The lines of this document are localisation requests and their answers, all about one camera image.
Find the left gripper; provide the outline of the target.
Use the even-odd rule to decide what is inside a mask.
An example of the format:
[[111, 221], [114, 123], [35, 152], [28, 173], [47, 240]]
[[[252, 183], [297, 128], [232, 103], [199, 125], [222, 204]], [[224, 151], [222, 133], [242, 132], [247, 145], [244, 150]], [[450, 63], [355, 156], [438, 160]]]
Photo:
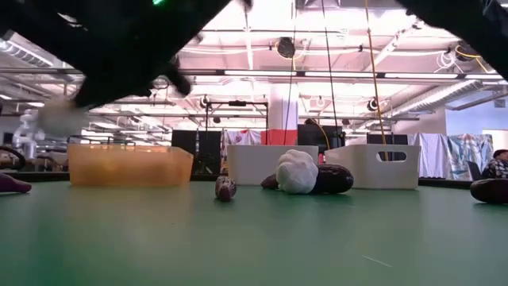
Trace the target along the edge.
[[129, 95], [148, 97], [164, 75], [191, 93], [177, 53], [231, 0], [0, 0], [0, 29], [12, 30], [85, 75], [76, 108]]

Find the large white garlic bulb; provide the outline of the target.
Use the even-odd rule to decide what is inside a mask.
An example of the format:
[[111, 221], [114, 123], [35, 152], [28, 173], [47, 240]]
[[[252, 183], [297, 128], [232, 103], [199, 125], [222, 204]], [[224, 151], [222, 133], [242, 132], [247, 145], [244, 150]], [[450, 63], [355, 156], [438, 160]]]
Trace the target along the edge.
[[306, 195], [314, 189], [318, 167], [311, 155], [290, 149], [280, 158], [275, 169], [279, 189], [288, 194]]

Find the large dark purple sweet potato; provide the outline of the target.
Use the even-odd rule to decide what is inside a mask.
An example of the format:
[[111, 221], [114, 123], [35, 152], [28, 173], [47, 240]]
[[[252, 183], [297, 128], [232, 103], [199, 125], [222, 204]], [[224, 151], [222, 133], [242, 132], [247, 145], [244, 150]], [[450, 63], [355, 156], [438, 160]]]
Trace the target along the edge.
[[[347, 192], [354, 183], [352, 173], [339, 164], [317, 165], [318, 175], [314, 189], [307, 195], [334, 195]], [[279, 189], [275, 173], [261, 182], [261, 187], [266, 189]]]

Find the black panel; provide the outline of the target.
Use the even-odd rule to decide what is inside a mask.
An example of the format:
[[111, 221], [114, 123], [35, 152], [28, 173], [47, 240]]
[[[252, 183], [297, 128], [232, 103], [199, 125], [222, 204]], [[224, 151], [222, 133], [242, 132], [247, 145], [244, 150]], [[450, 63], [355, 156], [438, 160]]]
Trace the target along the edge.
[[220, 131], [174, 129], [171, 144], [194, 156], [193, 173], [219, 174], [221, 172]]

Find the orange translucent plastic basket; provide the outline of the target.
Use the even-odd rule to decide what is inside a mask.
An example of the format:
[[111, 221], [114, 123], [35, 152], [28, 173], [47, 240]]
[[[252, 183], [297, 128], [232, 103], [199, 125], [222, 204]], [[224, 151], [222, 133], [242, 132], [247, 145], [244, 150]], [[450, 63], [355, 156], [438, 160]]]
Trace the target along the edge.
[[170, 146], [70, 144], [71, 184], [80, 187], [172, 187], [187, 184], [194, 156]]

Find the small dark purple potato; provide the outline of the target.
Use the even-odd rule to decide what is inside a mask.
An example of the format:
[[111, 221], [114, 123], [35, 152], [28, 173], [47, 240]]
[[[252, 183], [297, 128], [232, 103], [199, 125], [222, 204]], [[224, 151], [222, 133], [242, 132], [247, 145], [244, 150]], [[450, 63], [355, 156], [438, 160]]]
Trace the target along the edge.
[[5, 173], [0, 173], [0, 193], [28, 193], [31, 189], [31, 184], [17, 180]]
[[483, 203], [508, 204], [508, 179], [477, 180], [471, 184], [470, 192]]
[[219, 201], [228, 202], [233, 199], [237, 192], [235, 180], [228, 176], [219, 176], [215, 183], [215, 196]]

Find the plain white plastic basket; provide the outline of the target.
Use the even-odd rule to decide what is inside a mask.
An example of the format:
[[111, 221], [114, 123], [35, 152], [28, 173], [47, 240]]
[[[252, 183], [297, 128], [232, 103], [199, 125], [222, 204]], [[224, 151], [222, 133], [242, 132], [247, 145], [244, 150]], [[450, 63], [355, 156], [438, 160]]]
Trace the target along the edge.
[[291, 149], [307, 153], [315, 164], [318, 162], [318, 147], [312, 145], [228, 145], [228, 175], [237, 185], [260, 185]]

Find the white robot figure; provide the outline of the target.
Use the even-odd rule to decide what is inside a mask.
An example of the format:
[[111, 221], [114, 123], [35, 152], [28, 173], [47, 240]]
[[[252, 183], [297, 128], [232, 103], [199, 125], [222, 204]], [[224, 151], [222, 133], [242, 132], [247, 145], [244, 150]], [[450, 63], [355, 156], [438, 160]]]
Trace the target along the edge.
[[20, 116], [21, 124], [13, 133], [13, 147], [23, 153], [25, 159], [34, 159], [37, 152], [37, 116], [30, 110]]

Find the white and orange pillar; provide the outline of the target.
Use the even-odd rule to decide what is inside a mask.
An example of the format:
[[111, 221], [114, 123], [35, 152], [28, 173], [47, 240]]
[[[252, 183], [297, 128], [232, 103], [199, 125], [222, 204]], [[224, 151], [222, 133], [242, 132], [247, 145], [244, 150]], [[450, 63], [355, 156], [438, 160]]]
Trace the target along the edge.
[[298, 136], [298, 88], [294, 84], [271, 85], [268, 98], [268, 142], [296, 145]]

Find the black monitor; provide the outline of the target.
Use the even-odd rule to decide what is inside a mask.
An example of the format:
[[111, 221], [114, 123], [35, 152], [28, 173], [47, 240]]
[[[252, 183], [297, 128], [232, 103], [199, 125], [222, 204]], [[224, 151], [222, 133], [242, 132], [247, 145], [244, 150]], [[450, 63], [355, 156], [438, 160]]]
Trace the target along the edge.
[[316, 145], [320, 153], [345, 146], [344, 132], [340, 126], [298, 125], [297, 142], [298, 145]]
[[372, 134], [367, 135], [368, 144], [376, 145], [408, 145], [408, 137], [406, 134]]

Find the green table mat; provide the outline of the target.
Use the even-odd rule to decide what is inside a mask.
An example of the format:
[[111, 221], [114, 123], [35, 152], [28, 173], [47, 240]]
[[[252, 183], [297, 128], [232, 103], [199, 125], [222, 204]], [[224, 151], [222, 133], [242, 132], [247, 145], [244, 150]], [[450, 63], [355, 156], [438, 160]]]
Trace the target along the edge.
[[37, 183], [0, 195], [0, 286], [508, 286], [508, 206], [467, 191], [287, 195]]

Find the patterned hanging cloth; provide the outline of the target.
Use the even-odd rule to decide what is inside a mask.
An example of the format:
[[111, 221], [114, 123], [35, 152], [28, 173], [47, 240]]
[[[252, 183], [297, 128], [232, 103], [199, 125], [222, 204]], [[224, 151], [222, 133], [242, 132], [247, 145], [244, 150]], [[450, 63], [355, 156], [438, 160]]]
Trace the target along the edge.
[[408, 144], [421, 147], [421, 178], [471, 180], [468, 161], [476, 163], [482, 171], [494, 152], [490, 134], [445, 136], [440, 133], [413, 133], [408, 135]]

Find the person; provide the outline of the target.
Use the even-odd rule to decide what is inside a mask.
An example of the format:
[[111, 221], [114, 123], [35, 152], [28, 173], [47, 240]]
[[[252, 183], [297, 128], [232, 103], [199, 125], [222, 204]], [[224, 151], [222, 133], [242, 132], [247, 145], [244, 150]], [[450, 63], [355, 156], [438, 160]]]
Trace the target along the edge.
[[482, 171], [484, 179], [508, 179], [508, 149], [498, 149]]

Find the black metal frame stand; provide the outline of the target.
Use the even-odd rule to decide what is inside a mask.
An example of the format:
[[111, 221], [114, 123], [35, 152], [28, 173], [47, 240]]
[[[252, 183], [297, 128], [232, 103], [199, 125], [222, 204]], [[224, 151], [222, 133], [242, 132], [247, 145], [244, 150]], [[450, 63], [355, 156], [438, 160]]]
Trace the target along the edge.
[[205, 148], [204, 157], [202, 158], [202, 171], [203, 172], [207, 168], [208, 156], [210, 155], [209, 146], [208, 146], [208, 144], [209, 144], [208, 133], [209, 133], [209, 122], [210, 122], [210, 108], [212, 105], [227, 104], [228, 106], [235, 106], [235, 107], [242, 107], [242, 106], [247, 106], [247, 105], [251, 105], [253, 107], [265, 106], [266, 109], [268, 109], [268, 107], [269, 107], [268, 102], [253, 102], [253, 101], [249, 102], [249, 101], [241, 101], [241, 100], [230, 100], [227, 102], [219, 102], [219, 101], [210, 101], [209, 99], [205, 99], [204, 104], [205, 104], [205, 112], [206, 112], [206, 115], [205, 115], [206, 148]]

